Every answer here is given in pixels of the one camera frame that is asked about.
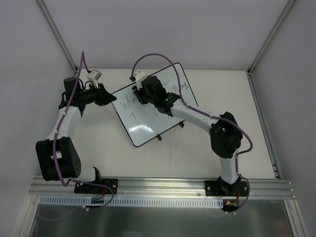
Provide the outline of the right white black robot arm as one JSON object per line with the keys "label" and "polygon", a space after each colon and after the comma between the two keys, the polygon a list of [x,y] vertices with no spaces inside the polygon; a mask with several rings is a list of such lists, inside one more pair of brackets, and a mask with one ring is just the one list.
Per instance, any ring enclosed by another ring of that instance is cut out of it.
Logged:
{"label": "right white black robot arm", "polygon": [[130,80],[136,82],[132,91],[142,105],[150,103],[160,113],[188,121],[209,134],[211,149],[220,158],[221,175],[217,189],[227,196],[237,192],[241,181],[237,173],[237,153],[243,135],[236,128],[234,116],[225,112],[216,117],[208,111],[200,111],[198,107],[185,105],[180,95],[166,92],[156,76],[140,79],[131,76]]}

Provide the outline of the white whiteboard black frame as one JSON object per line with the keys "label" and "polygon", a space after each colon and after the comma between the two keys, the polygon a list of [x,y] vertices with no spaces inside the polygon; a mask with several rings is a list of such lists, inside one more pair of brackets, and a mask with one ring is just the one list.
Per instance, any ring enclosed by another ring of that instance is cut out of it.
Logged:
{"label": "white whiteboard black frame", "polygon": [[[180,77],[180,87],[178,86],[178,79],[172,66],[157,71],[152,75],[160,80],[167,92],[178,94],[180,89],[184,100],[188,104],[197,106],[197,100],[182,65],[175,63],[174,66]],[[158,109],[150,103],[142,105],[132,91],[134,85],[135,83],[132,83],[115,91],[113,95],[117,99],[112,105],[132,144],[135,147],[140,147],[177,126],[183,122],[183,120],[161,114]]]}

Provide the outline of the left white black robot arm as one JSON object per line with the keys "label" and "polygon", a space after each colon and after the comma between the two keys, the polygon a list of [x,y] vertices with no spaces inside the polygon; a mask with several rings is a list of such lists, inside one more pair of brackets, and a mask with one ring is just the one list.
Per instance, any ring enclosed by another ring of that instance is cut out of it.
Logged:
{"label": "left white black robot arm", "polygon": [[66,179],[86,182],[86,188],[97,193],[103,187],[98,168],[84,166],[72,142],[77,123],[89,104],[105,106],[117,98],[110,94],[101,83],[82,88],[76,78],[64,79],[65,91],[59,105],[59,117],[53,131],[42,141],[36,143],[36,153],[41,174],[45,181]]}

